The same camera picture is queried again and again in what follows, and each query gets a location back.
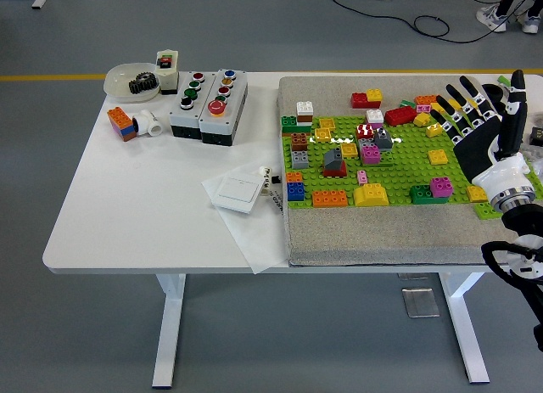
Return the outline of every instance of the red button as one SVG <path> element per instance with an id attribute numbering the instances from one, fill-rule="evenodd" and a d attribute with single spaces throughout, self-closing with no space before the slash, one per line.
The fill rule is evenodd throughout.
<path id="1" fill-rule="evenodd" d="M 207 105 L 212 115 L 221 115 L 226 107 L 227 105 L 221 100 L 213 100 Z"/>

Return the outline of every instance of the metal floor plate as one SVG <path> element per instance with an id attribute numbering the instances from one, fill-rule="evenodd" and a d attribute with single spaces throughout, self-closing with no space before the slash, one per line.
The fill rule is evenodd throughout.
<path id="1" fill-rule="evenodd" d="M 411 318 L 439 317 L 434 291 L 429 287 L 402 289 L 407 315 Z"/>

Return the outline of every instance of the gray floor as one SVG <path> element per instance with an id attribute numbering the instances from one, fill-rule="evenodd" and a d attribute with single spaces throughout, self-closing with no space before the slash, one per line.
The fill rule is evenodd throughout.
<path id="1" fill-rule="evenodd" d="M 0 76 L 105 74 L 180 51 L 182 70 L 511 69 L 543 73 L 517 24 L 473 44 L 430 40 L 330 0 L 0 0 Z M 339 0 L 372 14 L 486 28 L 468 0 Z M 438 31 L 428 21 L 428 31 Z M 0 391 L 150 391 L 163 294 L 151 276 L 58 276 L 42 264 L 104 100 L 101 81 L 0 81 Z M 440 318 L 400 289 L 429 285 Z M 435 276 L 190 276 L 173 391 L 535 392 L 535 317 L 485 275 L 467 295 L 489 385 L 467 382 Z"/>

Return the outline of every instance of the white bowl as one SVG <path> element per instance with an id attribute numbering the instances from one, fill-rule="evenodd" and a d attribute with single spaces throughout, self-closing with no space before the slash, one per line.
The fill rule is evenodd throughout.
<path id="1" fill-rule="evenodd" d="M 150 100 L 160 90 L 157 86 L 152 90 L 131 93 L 128 82 L 136 79 L 143 72 L 154 72 L 154 64 L 123 64 L 108 72 L 104 81 L 104 91 L 120 103 L 140 103 Z"/>

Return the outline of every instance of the yellow floor line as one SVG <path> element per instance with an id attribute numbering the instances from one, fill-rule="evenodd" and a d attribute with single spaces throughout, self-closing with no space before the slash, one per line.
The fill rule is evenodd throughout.
<path id="1" fill-rule="evenodd" d="M 100 81 L 104 74 L 95 75 L 13 75 L 0 76 L 0 81 Z"/>
<path id="2" fill-rule="evenodd" d="M 365 69 L 365 70 L 300 70 L 299 73 L 429 73 L 429 74 L 499 74 L 511 75 L 516 69 Z M 523 69 L 526 75 L 543 75 L 541 68 Z M 88 75 L 12 75 L 0 81 L 100 81 L 105 74 Z"/>

